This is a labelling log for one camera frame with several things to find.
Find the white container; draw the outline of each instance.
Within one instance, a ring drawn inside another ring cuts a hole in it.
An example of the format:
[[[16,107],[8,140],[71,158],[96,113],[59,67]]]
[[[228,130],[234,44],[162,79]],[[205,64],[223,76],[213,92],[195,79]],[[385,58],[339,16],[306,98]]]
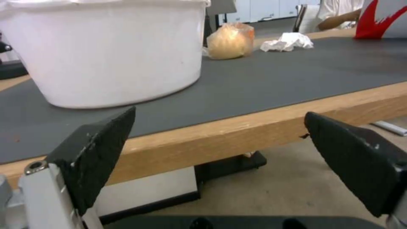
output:
[[[72,1],[0,0],[0,29],[51,104],[119,106],[198,80],[210,0]]]

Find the plastic bag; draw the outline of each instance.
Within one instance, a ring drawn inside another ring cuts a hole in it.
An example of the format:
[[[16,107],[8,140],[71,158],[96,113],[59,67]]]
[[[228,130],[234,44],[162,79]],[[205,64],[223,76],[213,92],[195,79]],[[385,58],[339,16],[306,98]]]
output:
[[[242,23],[226,23],[207,39],[212,59],[248,56],[253,51],[254,28]]]

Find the white shirt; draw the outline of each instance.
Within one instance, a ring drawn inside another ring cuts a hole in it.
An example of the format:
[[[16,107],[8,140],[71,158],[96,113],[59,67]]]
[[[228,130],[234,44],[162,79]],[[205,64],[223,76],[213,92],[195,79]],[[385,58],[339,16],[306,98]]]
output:
[[[364,0],[322,0],[321,7],[317,14],[320,23],[327,18],[350,13],[363,7]],[[348,29],[355,25],[355,22],[344,22],[337,29]]]

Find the wooden table edge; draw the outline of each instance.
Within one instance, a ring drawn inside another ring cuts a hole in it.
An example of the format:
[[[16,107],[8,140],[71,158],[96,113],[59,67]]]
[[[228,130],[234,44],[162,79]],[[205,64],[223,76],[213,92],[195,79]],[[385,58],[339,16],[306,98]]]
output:
[[[313,33],[313,39],[352,36],[354,30]],[[7,87],[29,77],[9,80]],[[0,84],[0,90],[7,88]],[[234,118],[127,140],[109,184],[215,161],[299,140],[302,119],[315,111],[351,124],[367,124],[407,114],[407,82],[319,99]],[[37,157],[0,165],[0,174],[17,187],[24,167]]]

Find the crumpled paper towel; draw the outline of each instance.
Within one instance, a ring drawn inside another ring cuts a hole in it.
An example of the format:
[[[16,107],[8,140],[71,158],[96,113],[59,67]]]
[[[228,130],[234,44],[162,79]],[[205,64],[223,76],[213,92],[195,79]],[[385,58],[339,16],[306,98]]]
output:
[[[286,51],[290,52],[294,47],[313,48],[314,43],[306,35],[300,33],[283,33],[278,40],[265,41],[260,49],[267,51]]]

